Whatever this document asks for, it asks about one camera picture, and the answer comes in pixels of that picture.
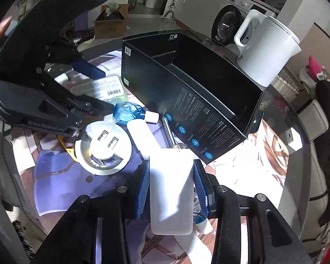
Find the white rectangular power bank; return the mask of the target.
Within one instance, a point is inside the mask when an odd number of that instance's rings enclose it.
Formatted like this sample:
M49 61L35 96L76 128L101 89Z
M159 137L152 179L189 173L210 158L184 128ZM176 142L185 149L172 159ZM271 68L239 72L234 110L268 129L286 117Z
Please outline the white rectangular power bank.
M155 235L193 231L195 156L189 149L162 148L150 156L150 218Z

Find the blue perfume bottle white cap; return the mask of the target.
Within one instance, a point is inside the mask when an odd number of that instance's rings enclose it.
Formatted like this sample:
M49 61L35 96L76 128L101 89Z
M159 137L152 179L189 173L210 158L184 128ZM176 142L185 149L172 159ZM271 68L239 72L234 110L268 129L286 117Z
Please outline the blue perfume bottle white cap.
M129 121L135 119L142 119L147 123L157 123L159 114L145 110L139 104L123 102L115 105L113 118L116 124L126 126Z

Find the round white USB socket hub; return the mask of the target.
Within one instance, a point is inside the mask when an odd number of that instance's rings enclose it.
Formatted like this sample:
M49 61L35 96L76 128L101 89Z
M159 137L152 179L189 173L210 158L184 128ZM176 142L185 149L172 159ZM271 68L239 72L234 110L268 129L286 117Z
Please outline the round white USB socket hub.
M81 166L93 175L109 176L121 171L132 154L131 140L117 124L95 121L88 124L75 142Z

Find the labelled clear plastic container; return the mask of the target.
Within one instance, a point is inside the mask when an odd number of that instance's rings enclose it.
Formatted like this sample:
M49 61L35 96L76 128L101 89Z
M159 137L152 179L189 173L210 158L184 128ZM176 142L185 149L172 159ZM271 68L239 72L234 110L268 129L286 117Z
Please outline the labelled clear plastic container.
M127 101L127 92L119 76L107 76L88 81L75 85L70 91L74 95L86 95L111 104Z

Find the white oblong case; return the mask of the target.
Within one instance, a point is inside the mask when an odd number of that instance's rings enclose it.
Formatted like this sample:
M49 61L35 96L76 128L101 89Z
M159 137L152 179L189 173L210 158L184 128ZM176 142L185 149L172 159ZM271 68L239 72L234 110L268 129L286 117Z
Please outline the white oblong case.
M143 119L131 120L126 126L136 148L144 160L149 160L152 153L161 148L146 121Z

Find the brown cardboard box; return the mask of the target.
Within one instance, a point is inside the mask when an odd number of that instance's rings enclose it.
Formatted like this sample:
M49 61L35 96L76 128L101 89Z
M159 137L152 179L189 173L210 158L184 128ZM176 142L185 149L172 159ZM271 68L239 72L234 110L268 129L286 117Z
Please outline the brown cardboard box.
M101 13L95 20L95 39L119 38L125 34L129 5L111 3L101 6Z

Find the white bucket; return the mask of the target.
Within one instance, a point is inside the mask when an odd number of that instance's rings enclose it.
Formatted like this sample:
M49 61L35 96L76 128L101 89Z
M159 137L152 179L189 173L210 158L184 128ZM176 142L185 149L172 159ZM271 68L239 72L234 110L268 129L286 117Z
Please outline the white bucket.
M159 0L145 0L146 8L158 8Z

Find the black cardboard organizer box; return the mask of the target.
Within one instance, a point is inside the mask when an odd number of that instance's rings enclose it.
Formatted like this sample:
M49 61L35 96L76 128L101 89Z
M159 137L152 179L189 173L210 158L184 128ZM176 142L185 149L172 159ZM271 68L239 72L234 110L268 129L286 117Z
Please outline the black cardboard organizer box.
M226 54L190 30L124 38L121 78L204 163L246 140L263 98Z

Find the light grey sofa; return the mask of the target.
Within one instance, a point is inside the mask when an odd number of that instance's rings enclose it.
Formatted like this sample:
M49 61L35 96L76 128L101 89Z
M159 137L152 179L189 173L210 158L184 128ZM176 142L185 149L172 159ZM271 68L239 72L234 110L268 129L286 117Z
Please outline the light grey sofa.
M327 209L328 189L314 144L328 130L327 116L320 103L314 99L299 113L298 120L310 140L310 158L301 165L297 164L306 149L296 143L301 138L297 131L294 128L287 130L285 140L288 141L287 147L292 149L288 171L292 173L285 182L278 209L302 242L327 244L330 242L330 235L327 235L329 230L326 225L320 226L318 221Z

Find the white wicker basket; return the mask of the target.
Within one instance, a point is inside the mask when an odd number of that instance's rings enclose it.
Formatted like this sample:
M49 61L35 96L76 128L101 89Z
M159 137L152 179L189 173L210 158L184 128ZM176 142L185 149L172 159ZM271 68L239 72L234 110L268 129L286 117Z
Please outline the white wicker basket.
M272 81L271 85L288 103L292 103L299 95L299 89L288 70L282 69Z

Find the white front-load washing machine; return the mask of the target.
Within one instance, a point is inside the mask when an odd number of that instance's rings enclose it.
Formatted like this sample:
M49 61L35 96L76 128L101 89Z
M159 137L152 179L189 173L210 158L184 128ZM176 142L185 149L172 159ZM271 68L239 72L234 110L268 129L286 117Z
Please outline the white front-load washing machine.
M275 8L259 0L222 0L211 30L213 42L222 46L233 44L234 36L250 10L271 17L278 14Z

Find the white electric kettle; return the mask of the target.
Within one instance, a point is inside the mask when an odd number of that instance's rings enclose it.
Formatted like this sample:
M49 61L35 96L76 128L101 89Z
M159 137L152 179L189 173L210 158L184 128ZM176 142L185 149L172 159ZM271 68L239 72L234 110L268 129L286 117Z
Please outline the white electric kettle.
M246 44L241 37L252 20L259 26ZM259 85L267 88L280 73L288 60L300 53L300 40L282 22L250 10L239 30L234 42L240 52L237 64L244 73Z

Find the pink plush toy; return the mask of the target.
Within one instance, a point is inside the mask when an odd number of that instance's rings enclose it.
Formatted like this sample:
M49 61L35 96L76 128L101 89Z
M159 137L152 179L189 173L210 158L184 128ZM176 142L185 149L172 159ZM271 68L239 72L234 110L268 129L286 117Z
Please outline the pink plush toy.
M309 56L307 68L308 75L313 81L316 81L318 79L318 75L320 75L323 71L322 65L320 65L319 62L313 58L313 56Z

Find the clear-handled screwdriver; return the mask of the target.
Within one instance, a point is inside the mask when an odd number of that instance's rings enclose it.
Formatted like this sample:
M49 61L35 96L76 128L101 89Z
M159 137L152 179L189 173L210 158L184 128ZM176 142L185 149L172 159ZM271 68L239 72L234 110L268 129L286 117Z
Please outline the clear-handled screwdriver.
M164 131L169 142L170 148L172 149L187 149L188 146L183 143L177 143L174 139L172 131L170 130L169 122L165 116L162 117Z

